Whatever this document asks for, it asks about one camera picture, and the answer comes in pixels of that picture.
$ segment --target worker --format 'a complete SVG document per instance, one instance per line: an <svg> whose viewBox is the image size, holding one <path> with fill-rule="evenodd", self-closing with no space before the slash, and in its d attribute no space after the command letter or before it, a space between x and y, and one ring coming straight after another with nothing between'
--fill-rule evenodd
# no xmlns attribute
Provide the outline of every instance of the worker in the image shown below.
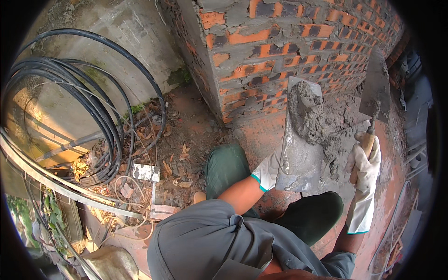
<svg viewBox="0 0 448 280"><path fill-rule="evenodd" d="M355 134L360 141L364 132ZM333 251L319 260L310 249L338 221L344 204L335 192L301 198L272 223L253 205L276 182L281 146L252 172L236 144L216 147L205 166L207 199L157 224L147 260L154 280L281 280L350 278L369 231L381 163L375 136L370 160L355 144L346 164L359 168L345 226Z"/></svg>

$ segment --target wooden trowel handle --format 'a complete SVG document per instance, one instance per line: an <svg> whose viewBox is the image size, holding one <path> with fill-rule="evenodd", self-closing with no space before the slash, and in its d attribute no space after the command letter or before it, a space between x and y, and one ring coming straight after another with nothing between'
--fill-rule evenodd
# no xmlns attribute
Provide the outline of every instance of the wooden trowel handle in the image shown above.
<svg viewBox="0 0 448 280"><path fill-rule="evenodd" d="M375 140L375 134L370 134L366 132L361 141L361 148L364 150L367 158L370 158L370 152L372 152L373 142ZM358 171L359 168L356 166L353 167L352 174L350 174L350 183L356 184L358 181Z"/></svg>

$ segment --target white work glove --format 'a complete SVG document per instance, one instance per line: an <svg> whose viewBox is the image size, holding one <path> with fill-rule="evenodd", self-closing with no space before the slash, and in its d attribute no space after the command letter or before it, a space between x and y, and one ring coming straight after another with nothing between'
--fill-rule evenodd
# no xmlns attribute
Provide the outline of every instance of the white work glove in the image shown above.
<svg viewBox="0 0 448 280"><path fill-rule="evenodd" d="M280 167L280 155L282 144L274 152L265 158L250 175L260 184L260 190L267 192L276 185L277 174Z"/></svg>
<svg viewBox="0 0 448 280"><path fill-rule="evenodd" d="M355 139L361 141L365 132L356 132ZM373 219L373 211L375 208L375 186L376 178L379 173L381 164L381 151L379 149L379 140L375 136L375 140L370 153L370 159L367 160L364 150L359 144L354 144L350 152L345 170L351 173L353 167L359 168L358 181L354 185L355 196L350 204L347 220L345 224L348 227L347 234L366 233L370 229Z"/></svg>

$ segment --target dark green pants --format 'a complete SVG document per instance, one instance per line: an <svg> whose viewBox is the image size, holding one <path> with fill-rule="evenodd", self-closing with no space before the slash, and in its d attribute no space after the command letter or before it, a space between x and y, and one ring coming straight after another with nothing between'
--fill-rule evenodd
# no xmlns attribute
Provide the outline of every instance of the dark green pants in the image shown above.
<svg viewBox="0 0 448 280"><path fill-rule="evenodd" d="M205 166L207 199L216 199L231 185L250 176L249 163L243 148L237 144L215 147ZM281 218L274 223L293 233L312 246L339 220L344 209L335 192L312 195L291 203ZM260 218L254 208L243 217Z"/></svg>

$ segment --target coiled black pipe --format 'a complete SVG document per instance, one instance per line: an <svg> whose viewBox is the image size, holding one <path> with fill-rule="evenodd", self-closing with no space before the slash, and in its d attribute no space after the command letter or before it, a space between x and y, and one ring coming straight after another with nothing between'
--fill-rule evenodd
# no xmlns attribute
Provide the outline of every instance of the coiled black pipe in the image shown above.
<svg viewBox="0 0 448 280"><path fill-rule="evenodd" d="M26 45L24 45L23 48L20 50L19 54L22 53L28 46L30 46L34 42L37 42L48 36L54 36L60 34L78 35L103 43L106 46L119 52L124 57L126 57L143 73L143 75L145 75L145 77L153 86L159 98L162 112L161 129L157 134L154 142L147 147L148 150L152 148L155 145L156 141L161 137L163 130L165 128L166 108L162 92L160 91L159 86L154 81L154 78L149 73L149 71L143 66L143 64L140 61L138 61L133 55L131 55L127 50L125 50L120 45L96 33L79 29L57 29L44 32L38 35L36 38L34 38ZM69 92L87 110L87 112L89 112L89 114L92 116L92 118L95 120L95 122L101 129L102 133L104 134L105 141L108 147L108 149L105 151L104 155L99 159L97 164L91 167L83 175L83 177L80 178L79 182L76 182L74 178L68 179L68 181L80 184L84 187L90 187L99 184L107 184L118 173L118 170L122 162L123 158L122 149L125 136L123 125L120 120L120 116L116 112L114 112L114 117L117 122L116 126L113 119L111 118L108 111L101 103L101 101L98 100L96 96L89 94L89 89L86 87L86 85L83 84L79 79L77 79L72 74L73 72L76 75L80 76L84 81L86 81L86 83L91 85L101 95L102 98L104 98L104 101L106 103L108 103L111 107L115 108L114 104L109 99L104 90L83 71L75 67L74 66L75 64L101 69L96 65L93 65L89 62L85 62L82 60L57 59L51 57L29 57L19 61L12 67L9 75L10 79L6 86L6 91L8 92L9 90L11 90L11 88L18 81L27 76L40 76L53 82L59 82L59 85L62 88L64 88L67 92ZM132 130L135 129L134 120L132 117L132 109L123 88L106 71L102 70L101 73L105 77L107 77L123 95L130 117L131 128ZM130 155L133 153L134 142L135 142L135 134L131 133L131 145L129 151L128 166L125 172L126 174L129 173L131 167L132 157Z"/></svg>

